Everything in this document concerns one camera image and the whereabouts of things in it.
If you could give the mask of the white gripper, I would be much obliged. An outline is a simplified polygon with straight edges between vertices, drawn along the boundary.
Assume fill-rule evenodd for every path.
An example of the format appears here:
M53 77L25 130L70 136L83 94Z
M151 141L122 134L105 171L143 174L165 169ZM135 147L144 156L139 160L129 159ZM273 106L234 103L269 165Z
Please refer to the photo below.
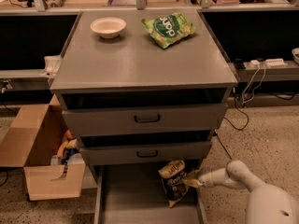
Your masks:
M228 179L225 168L203 168L200 170L192 170L187 177L198 177L197 179L183 178L182 181L186 186L198 189L202 185L205 188L223 186Z

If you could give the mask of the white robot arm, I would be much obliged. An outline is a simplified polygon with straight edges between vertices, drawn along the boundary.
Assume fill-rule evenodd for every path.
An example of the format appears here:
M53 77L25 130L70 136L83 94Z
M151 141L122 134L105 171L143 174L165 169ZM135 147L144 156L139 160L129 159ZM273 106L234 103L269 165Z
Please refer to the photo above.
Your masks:
M243 161L228 161L222 168L194 170L182 181L195 189L247 189L246 224L299 224L299 201L285 190L266 184Z

